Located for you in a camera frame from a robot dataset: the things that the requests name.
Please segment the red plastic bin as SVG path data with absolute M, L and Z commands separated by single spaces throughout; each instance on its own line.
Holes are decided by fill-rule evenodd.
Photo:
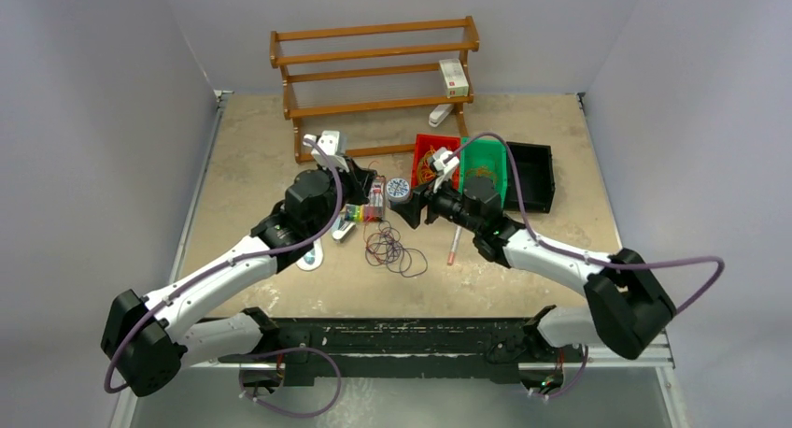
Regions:
M 435 178 L 435 173 L 431 169 L 431 155 L 435 151 L 442 147 L 454 151 L 460 147 L 460 144 L 461 139 L 458 136 L 416 135 L 411 172 L 411 187 L 415 188 Z

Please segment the green plastic bin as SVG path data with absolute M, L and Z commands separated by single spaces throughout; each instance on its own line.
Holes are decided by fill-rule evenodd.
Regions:
M 502 142 L 478 138 L 460 152 L 460 189 L 467 178 L 488 178 L 504 204 L 509 179 L 509 161 Z

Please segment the black plastic bin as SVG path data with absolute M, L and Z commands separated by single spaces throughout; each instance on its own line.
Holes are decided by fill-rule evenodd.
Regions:
M 556 183 L 550 146 L 508 141 L 515 157 L 518 180 L 527 212 L 550 212 Z

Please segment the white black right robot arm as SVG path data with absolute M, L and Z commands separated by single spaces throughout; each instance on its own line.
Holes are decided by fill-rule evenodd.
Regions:
M 437 218 L 470 231 L 478 253 L 506 268 L 537 274 L 586 298 L 583 307 L 547 307 L 529 322 L 527 353 L 545 360 L 559 348 L 601 345 L 637 359 L 674 318 L 676 307 L 635 251 L 588 253 L 563 243 L 543 246 L 525 224 L 502 210 L 502 199 L 487 178 L 473 178 L 457 191 L 428 182 L 391 209 L 413 229 Z

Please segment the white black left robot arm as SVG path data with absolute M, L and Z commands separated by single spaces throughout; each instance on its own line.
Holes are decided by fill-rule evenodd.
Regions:
M 346 204 L 367 203 L 374 169 L 342 157 L 336 167 L 298 174 L 275 203 L 230 250 L 189 276 L 140 296 L 122 292 L 112 302 L 100 346 L 110 361 L 106 392 L 129 388 L 138 396 L 162 389 L 183 368 L 228 355 L 273 358 L 276 328 L 259 308 L 226 319 L 204 317 L 249 286 L 295 264 L 336 221 Z

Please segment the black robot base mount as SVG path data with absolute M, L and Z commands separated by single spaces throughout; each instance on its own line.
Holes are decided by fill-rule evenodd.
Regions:
M 225 364 L 281 364 L 288 386 L 316 378 L 477 378 L 552 388 L 581 348 L 531 342 L 532 318 L 274 318 L 248 354 Z

